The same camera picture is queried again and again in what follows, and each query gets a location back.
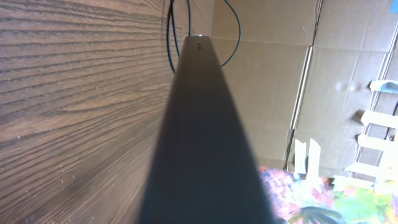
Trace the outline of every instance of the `colorful object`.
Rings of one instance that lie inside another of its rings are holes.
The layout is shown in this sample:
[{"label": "colorful object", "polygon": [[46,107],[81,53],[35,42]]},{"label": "colorful object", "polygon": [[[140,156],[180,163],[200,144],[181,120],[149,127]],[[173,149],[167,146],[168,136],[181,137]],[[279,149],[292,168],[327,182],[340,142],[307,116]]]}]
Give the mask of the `colorful object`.
[{"label": "colorful object", "polygon": [[305,175],[265,167],[259,173],[275,215],[289,224],[398,223],[398,195],[349,185],[333,191],[332,179],[314,185]]}]

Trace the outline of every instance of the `wood grain surface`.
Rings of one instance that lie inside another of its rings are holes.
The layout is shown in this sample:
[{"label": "wood grain surface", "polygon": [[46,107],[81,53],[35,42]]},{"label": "wood grain surface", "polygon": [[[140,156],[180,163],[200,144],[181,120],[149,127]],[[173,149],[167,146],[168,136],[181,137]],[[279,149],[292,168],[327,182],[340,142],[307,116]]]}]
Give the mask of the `wood grain surface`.
[{"label": "wood grain surface", "polygon": [[[213,5],[192,1],[194,32]],[[0,2],[0,223],[134,221],[173,79],[168,6]],[[175,13],[182,46],[185,1]]]}]

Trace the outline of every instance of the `cardboard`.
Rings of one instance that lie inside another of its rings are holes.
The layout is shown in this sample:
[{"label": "cardboard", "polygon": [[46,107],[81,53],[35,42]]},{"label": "cardboard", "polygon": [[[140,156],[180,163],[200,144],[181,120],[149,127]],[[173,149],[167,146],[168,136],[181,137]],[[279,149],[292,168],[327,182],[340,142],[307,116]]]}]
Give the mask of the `cardboard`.
[{"label": "cardboard", "polygon": [[[309,46],[318,12],[317,0],[229,0],[239,16],[243,40]],[[231,9],[216,0],[213,38],[238,38]]]},{"label": "cardboard", "polygon": [[[242,26],[237,54],[223,69],[257,162],[284,168],[317,0],[230,0]],[[223,63],[238,39],[224,1],[215,2],[213,45]]]},{"label": "cardboard", "polygon": [[[236,41],[212,41],[224,62]],[[306,53],[302,46],[244,40],[223,68],[254,154],[263,166],[268,159],[283,167]]]},{"label": "cardboard", "polygon": [[[294,170],[294,139],[313,138],[322,148],[320,176],[352,175],[344,168],[353,162],[376,166],[381,155],[359,150],[356,137],[364,128],[353,118],[375,105],[391,113],[396,104],[396,96],[385,94],[376,102],[368,88],[374,80],[398,80],[384,75],[390,60],[398,66],[391,57],[398,25],[392,0],[229,2],[243,33],[223,70],[258,163]],[[215,1],[213,18],[212,39],[222,63],[236,45],[238,25],[222,0]],[[372,127],[369,132],[386,133]]]},{"label": "cardboard", "polygon": [[391,0],[324,0],[315,47],[390,51],[398,14]]},{"label": "cardboard", "polygon": [[358,108],[371,106],[367,86],[379,76],[384,57],[379,52],[314,48],[294,137],[313,138],[321,145],[323,168],[342,170],[354,162],[356,135],[363,125],[353,116]]},{"label": "cardboard", "polygon": [[390,6],[391,1],[322,2],[294,138],[313,138],[321,145],[320,170],[328,170],[329,177],[356,161],[378,163],[380,152],[358,150],[363,125],[354,117],[372,107],[368,85],[382,77],[394,48],[398,17]]}]

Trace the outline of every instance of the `blue object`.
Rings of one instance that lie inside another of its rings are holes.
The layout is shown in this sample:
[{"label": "blue object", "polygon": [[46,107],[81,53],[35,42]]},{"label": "blue object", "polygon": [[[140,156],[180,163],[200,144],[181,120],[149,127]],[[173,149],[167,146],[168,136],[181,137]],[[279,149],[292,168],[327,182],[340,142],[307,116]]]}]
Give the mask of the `blue object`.
[{"label": "blue object", "polygon": [[390,8],[391,13],[398,13],[398,0],[392,0],[392,5]]}]

